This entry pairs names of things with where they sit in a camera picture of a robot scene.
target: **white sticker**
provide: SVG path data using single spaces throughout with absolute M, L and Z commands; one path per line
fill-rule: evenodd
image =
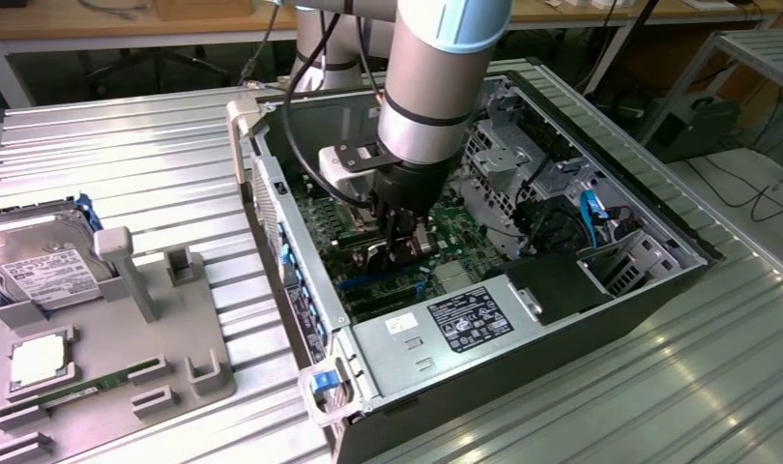
M 1 268 L 39 305 L 97 289 L 95 277 L 75 249 L 3 264 Z
M 416 324 L 416 318 L 413 317 L 412 312 L 408 312 L 401 316 L 397 316 L 393 319 L 388 319 L 385 321 L 385 326 L 388 326 L 388 332 L 392 335 L 396 335 L 398 332 L 412 329 L 417 325 L 418 324 Z

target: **table leg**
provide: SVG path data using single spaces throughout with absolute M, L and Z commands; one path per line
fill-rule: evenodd
M 26 108 L 33 105 L 18 74 L 9 62 L 6 46 L 0 43 L 0 91 L 10 108 Z
M 610 39 L 610 43 L 608 44 L 606 53 L 600 58 L 597 68 L 594 69 L 592 78 L 588 81 L 588 85 L 585 86 L 585 92 L 582 92 L 582 95 L 590 94 L 592 92 L 594 92 L 594 89 L 597 89 L 597 85 L 600 85 L 600 81 L 606 75 L 608 66 L 610 66 L 610 63 L 613 63 L 613 57 L 620 51 L 620 47 L 622 46 L 622 43 L 628 38 L 629 32 L 632 32 L 632 24 L 626 24 L 625 26 L 620 26 L 617 28 L 617 32 L 614 32 L 613 38 Z
M 705 43 L 700 47 L 700 51 L 697 51 L 697 54 L 688 62 L 684 73 L 680 74 L 677 82 L 674 82 L 674 85 L 672 86 L 669 93 L 665 95 L 665 98 L 660 101 L 654 108 L 646 112 L 634 137 L 640 141 L 641 145 L 646 145 L 648 141 L 653 137 L 653 134 L 657 132 L 662 121 L 665 121 L 665 117 L 672 110 L 672 104 L 682 95 L 685 95 L 690 83 L 694 81 L 694 78 L 700 75 L 700 72 L 709 64 L 709 58 L 712 58 L 712 54 L 717 50 L 717 37 L 718 36 L 716 34 L 712 34 L 705 40 Z

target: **power supply label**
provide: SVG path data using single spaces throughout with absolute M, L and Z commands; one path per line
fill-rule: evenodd
M 95 277 L 75 249 L 3 264 L 1 269 L 39 305 L 97 289 Z
M 514 330 L 485 287 L 430 304 L 428 310 L 456 353 Z

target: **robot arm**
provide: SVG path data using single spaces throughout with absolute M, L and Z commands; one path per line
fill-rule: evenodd
M 393 28 L 378 139 L 362 147 L 342 141 L 340 147 L 346 150 L 330 147 L 320 154 L 329 185 L 345 190 L 358 179 L 370 186 L 372 213 L 393 241 L 412 234 L 442 194 L 512 0 L 296 0 L 296 4 L 374 19 L 390 19 L 396 7 L 394 24 L 372 20 L 370 30 L 364 30 L 372 51 L 381 55 Z M 300 12 L 301 65 L 308 50 L 320 44 L 321 17 L 332 19 L 329 14 Z M 322 83 L 322 88 L 361 84 L 354 18 L 342 17 L 338 27 L 340 32 L 329 36 L 324 60 L 317 58 L 304 67 L 317 78 L 296 76 L 300 89 L 316 90 L 308 82 Z

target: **aluminum profile table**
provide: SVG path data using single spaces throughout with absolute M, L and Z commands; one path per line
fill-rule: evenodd
M 783 87 L 783 29 L 713 33 L 688 63 L 665 99 L 645 116 L 638 136 L 644 144 L 653 137 L 669 114 L 672 104 L 685 94 L 716 51 L 724 52 L 737 63 L 746 65 Z M 734 66 L 730 66 L 726 72 L 722 72 L 712 81 L 708 87 L 712 93 L 717 93 L 721 89 L 733 69 Z
M 374 462 L 783 462 L 783 266 L 542 67 L 510 62 L 726 261 L 633 333 Z M 205 253 L 238 392 L 81 462 L 330 461 L 235 195 L 218 90 L 7 113 L 0 206 L 85 191 L 137 260 Z

